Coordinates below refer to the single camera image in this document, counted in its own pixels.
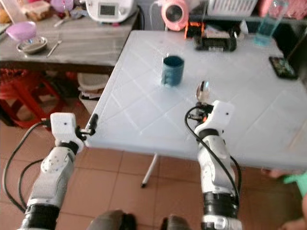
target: white appliance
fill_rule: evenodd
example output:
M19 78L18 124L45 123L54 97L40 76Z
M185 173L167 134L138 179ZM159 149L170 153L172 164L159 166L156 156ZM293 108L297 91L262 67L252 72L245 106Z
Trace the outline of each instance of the white appliance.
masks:
M85 0L90 17L101 23L120 23L137 10L135 0Z

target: metal spoon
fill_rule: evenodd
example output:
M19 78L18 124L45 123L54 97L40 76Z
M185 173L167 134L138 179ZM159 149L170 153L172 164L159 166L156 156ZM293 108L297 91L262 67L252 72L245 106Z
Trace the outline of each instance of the metal spoon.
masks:
M49 51L49 53L47 54L46 58L50 57L50 55L53 53L53 51L59 46L59 44L62 43L62 39L59 36L58 42L52 47L52 49Z
M210 93L209 82L203 80L197 87L196 98L200 103L206 104L209 99L209 93Z

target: cable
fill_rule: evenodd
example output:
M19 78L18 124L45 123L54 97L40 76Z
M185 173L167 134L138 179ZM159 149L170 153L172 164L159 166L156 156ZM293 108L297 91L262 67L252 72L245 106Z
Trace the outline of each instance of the cable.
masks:
M142 22L142 29L145 30L145 14L144 14L144 11L143 11L143 9L142 9L142 7L140 5L138 5L138 8L140 10L140 13L142 15L142 20L143 20L143 22Z
M155 4L158 4L158 1L154 1L154 2L150 5L150 7L149 7L149 19L150 19L150 28L151 28L151 30L154 30L154 28L153 28L153 6L154 6Z
M241 187L242 187L242 172L241 172L241 168L240 168L240 165L238 164L238 162L232 156L230 156L230 159L235 164L236 171L238 173L238 192L239 192L239 195L240 195L241 194Z
M19 181L18 181L18 196L21 200L21 203L22 205L24 206L24 208L27 208L27 204L26 202L24 201L24 198L23 198L23 194L22 194L22 191L21 191L21 186L22 186L22 183L23 183L23 177L24 177L24 174L25 172L34 164L36 163L40 163L42 162L44 159L40 159L40 160L37 160L37 161L34 161L34 162L31 162L30 164L28 164L24 169L23 171L21 172L20 174L20 177L19 177Z
M3 190L6 193L6 195L8 196L8 198L10 199L10 201L23 213L25 212L25 208L20 205L15 199L14 197L10 194L10 192L8 191L7 185L6 185L6 180L7 180L7 172L8 169L10 167L11 161L13 160L14 156L16 155L17 151L20 149L20 147L23 145L24 141L27 139L27 137L30 135L30 133L38 126L44 124L45 122L39 122L36 123L34 125L32 125L28 131L25 133L24 137L22 138L22 140L19 142L18 146L14 149L12 155L10 156L8 162L6 163L4 170L3 170L3 176L2 176L2 186L3 186Z
M236 183L235 183L234 179L232 178L232 176L230 175L229 171L226 169L224 164L221 162L221 160L215 155L215 153L210 149L210 147L208 145L206 145L206 143L203 142L203 140L196 133L194 133L194 131L191 129L191 127L188 124L188 116L189 116L190 112L193 111L194 109L202 109L202 107L195 106L195 107L189 109L187 111L185 117L184 117L184 123L185 123L186 127L188 128L188 130L190 131L190 133L196 138L197 141L199 141L207 149L207 151L213 156L213 158L219 163L219 165L222 167L222 169L226 173L226 175L227 175L228 179L230 180L230 183L231 183L231 185L232 185L232 187L235 191L236 204L239 206L239 204L240 204L239 192L238 192L238 189L236 187Z

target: fork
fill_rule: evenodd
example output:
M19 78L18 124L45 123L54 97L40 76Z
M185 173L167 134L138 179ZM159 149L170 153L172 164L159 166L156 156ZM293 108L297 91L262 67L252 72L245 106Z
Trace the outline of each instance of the fork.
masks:
M53 51L59 46L59 44L62 43L62 34L59 34L59 38L58 38L58 41L57 43L52 47L52 49L49 51L49 53L47 54L46 58L50 57L50 55L53 53Z

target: cup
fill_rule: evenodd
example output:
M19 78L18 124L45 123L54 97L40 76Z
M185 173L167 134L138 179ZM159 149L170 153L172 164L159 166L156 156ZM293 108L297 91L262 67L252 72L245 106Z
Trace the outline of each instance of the cup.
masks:
M288 0L273 0L271 6L258 27L254 42L260 46L268 46L281 19L288 9Z
M168 56L163 59L162 80L163 85L176 86L182 79L184 60L178 56Z
M51 0L51 6L60 13L66 10L71 11L73 9L73 0Z

